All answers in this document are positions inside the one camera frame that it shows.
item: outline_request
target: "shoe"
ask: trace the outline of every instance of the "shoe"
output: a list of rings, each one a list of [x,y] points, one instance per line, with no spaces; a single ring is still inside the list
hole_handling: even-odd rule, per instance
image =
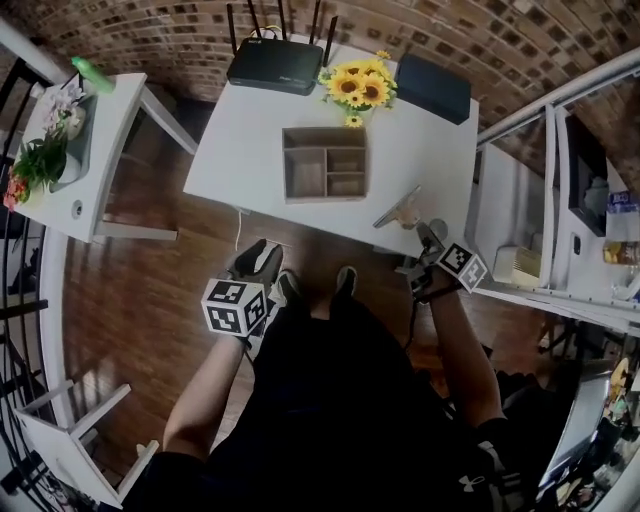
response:
[[[302,300],[298,278],[291,270],[281,270],[276,279],[276,287],[285,305],[292,301]]]
[[[336,279],[336,295],[346,294],[353,297],[358,284],[358,272],[355,268],[346,265],[338,272]]]

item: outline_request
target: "green bottle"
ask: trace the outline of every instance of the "green bottle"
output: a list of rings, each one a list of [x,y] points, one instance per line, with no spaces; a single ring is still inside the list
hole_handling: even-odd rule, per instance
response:
[[[71,63],[76,67],[80,74],[89,80],[98,92],[110,93],[115,89],[113,81],[105,76],[98,68],[96,68],[91,62],[82,57],[73,57]]]

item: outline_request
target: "sunflower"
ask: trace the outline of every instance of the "sunflower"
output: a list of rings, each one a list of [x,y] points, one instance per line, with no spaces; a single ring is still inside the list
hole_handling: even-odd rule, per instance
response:
[[[356,91],[363,91],[362,77],[359,75],[349,75],[347,73],[336,73],[327,83],[329,94],[336,99],[346,99],[349,94]]]
[[[365,60],[352,60],[336,66],[336,74],[346,73],[348,75],[361,75],[367,69],[368,62]]]
[[[362,85],[364,87],[363,99],[365,105],[377,107],[389,101],[389,86],[380,75],[371,74],[365,76],[362,80]]]
[[[349,128],[358,128],[360,126],[362,126],[362,118],[356,114],[352,114],[350,116],[347,116],[347,118],[344,120],[344,125],[348,126]]]
[[[361,107],[364,105],[362,91],[353,91],[351,94],[345,96],[344,101],[346,101],[351,108]]]
[[[364,70],[364,74],[371,75],[372,73],[378,73],[387,82],[393,81],[391,72],[387,69],[387,66],[385,66],[384,62],[379,59],[371,59],[367,61],[367,67]]]

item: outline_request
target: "router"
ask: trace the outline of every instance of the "router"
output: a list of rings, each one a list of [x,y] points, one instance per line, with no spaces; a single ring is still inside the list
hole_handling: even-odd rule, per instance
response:
[[[240,44],[240,48],[237,48],[236,45],[233,7],[231,4],[227,4],[229,35],[234,55],[227,71],[229,83],[244,87],[299,94],[301,96],[311,94],[316,85],[320,68],[328,63],[331,42],[338,21],[337,16],[331,19],[327,47],[323,52],[322,48],[313,44],[320,1],[316,0],[311,35],[309,36],[309,43],[305,44],[287,40],[282,0],[278,0],[282,39],[263,38],[258,18],[253,8],[253,2],[248,0],[257,37],[245,39]]]

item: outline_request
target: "white cable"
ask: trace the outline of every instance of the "white cable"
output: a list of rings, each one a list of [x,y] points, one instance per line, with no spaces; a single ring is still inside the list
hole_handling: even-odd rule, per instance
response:
[[[238,250],[238,242],[240,241],[240,233],[242,233],[242,212],[238,210],[238,234],[236,235],[236,251]]]

